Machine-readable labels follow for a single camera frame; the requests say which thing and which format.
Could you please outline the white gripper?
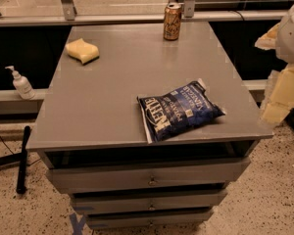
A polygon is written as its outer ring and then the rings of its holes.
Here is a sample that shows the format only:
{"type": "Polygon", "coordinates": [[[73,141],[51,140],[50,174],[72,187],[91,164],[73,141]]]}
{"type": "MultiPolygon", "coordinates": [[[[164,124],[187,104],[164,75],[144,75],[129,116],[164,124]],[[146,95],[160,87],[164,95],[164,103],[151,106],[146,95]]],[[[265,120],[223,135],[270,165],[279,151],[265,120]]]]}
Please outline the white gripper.
{"type": "Polygon", "coordinates": [[[294,64],[294,4],[269,31],[255,42],[262,50],[275,50],[278,59],[294,64]]]}

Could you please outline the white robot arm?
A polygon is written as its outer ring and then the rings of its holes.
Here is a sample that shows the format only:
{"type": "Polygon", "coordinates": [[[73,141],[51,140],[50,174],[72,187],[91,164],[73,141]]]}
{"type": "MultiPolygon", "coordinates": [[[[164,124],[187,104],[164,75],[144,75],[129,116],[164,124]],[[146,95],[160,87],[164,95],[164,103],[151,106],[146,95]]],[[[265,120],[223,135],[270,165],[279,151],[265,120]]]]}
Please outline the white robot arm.
{"type": "Polygon", "coordinates": [[[266,96],[261,115],[262,120],[279,124],[294,108],[294,4],[279,23],[258,38],[255,46],[273,49],[276,57],[287,63],[266,96]]]}

